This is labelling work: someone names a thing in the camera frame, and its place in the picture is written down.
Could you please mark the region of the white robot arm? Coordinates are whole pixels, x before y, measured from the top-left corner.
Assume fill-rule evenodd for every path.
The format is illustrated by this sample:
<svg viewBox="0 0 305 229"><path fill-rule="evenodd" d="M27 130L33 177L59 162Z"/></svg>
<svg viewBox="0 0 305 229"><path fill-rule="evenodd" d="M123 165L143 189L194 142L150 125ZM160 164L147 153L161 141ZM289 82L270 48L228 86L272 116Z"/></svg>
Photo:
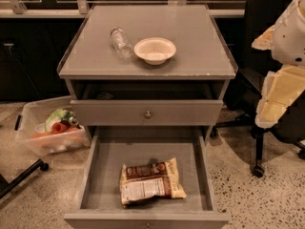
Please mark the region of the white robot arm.
<svg viewBox="0 0 305 229"><path fill-rule="evenodd" d="M281 64L278 71L267 73L256 107L255 124L268 129L305 90L305 0L293 0L252 47L270 50Z"/></svg>

